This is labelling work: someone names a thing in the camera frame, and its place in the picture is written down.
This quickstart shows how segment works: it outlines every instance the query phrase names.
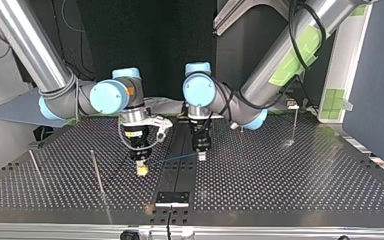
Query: metal frame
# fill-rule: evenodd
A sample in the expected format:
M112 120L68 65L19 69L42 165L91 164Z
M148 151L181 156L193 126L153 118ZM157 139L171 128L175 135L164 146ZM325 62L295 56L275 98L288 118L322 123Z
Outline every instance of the metal frame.
M177 123L174 130L176 132L170 139L172 141L171 155L168 157L192 151L188 124ZM52 142L57 137L53 136L46 141ZM364 159L367 158L346 140L339 136L333 137L339 139L340 146L345 148L345 151L349 154L358 155ZM22 161L29 161L28 153L15 160L14 163ZM309 212L294 212L292 214L255 212L239 214L233 211L231 214L219 214L214 212L203 213L201 211L198 213L194 210L193 202L197 164L199 163L195 156L166 162L163 166L165 170L161 172L153 196L153 199L156 199L158 192L161 191L190 192L189 207L155 208L155 213L147 215L146 218L140 213L132 215L132 212L111 212L112 219L108 218L108 212L101 211L85 213L65 210L45 214L44 212L33 213L28 211L12 211L11 214L8 214L8 212L0 211L0 238L115 239L119 238L123 231L128 230L139 232L141 239L165 239L167 224L170 225L172 237L180 239L237 239L240 236L247 236L249 239L270 239L273 237L331 239L338 238L343 234L351 238L384 238L384 228L377 227L384 227L384 214L348 214L346 215L346 221L339 224L335 218L344 219L345 215L333 212L314 212L311 214ZM375 168L374 163L371 162L365 162L364 164L372 164L373 167L368 168L367 171L376 174L377 179L384 183L384 171L381 168ZM0 178L4 175L6 173L0 171ZM236 221L229 223L228 220L232 218L232 214ZM61 224L59 221L49 221L49 216L52 216L54 220L62 218L65 224ZM352 227L324 227L338 225Z
M0 224L0 239L119 239L123 231L138 232L141 240L166 239L165 227L129 227L123 225ZM175 239L337 239L384 238L384 229L371 228L170 228Z

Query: metal rod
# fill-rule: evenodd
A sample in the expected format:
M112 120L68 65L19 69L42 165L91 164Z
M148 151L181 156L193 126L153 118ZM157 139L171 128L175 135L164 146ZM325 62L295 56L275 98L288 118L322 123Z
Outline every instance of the metal rod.
M298 110L299 110L299 108L295 109L294 129L295 129L295 127L297 126Z
M101 181L101 174L99 173L98 162L96 161L96 157L95 157L95 151L90 150L90 156L92 158L93 167L95 168L95 174L96 174L96 178L98 179L99 189L101 190L102 194L105 194L104 186L102 185L102 181Z
M73 73L61 61L27 0L0 0L0 28L42 92L69 83Z
M39 165L37 165L36 158L35 158L34 153L33 153L33 151L31 149L29 150L29 154L30 154L30 157L31 157L31 159L33 161L34 168L36 169L36 171L40 171Z
M79 79L76 78L76 124L79 122Z

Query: black metal plate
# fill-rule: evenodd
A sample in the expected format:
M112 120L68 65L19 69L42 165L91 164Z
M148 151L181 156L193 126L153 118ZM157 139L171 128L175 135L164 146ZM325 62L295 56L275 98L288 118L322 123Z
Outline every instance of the black metal plate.
M205 162L181 163L194 166L176 186L193 194L187 225L384 227L384 170L313 117L244 132L216 120L212 139Z
M119 139L117 119L82 120L36 152L40 172L28 155L12 171L0 172L0 222L165 224L167 216L160 216L154 200L157 192L175 187L177 172L163 168L167 157L181 153L181 146L170 150L174 131L153 148L150 172L139 177ZM155 133L152 128L150 136ZM92 149L105 196L99 190Z

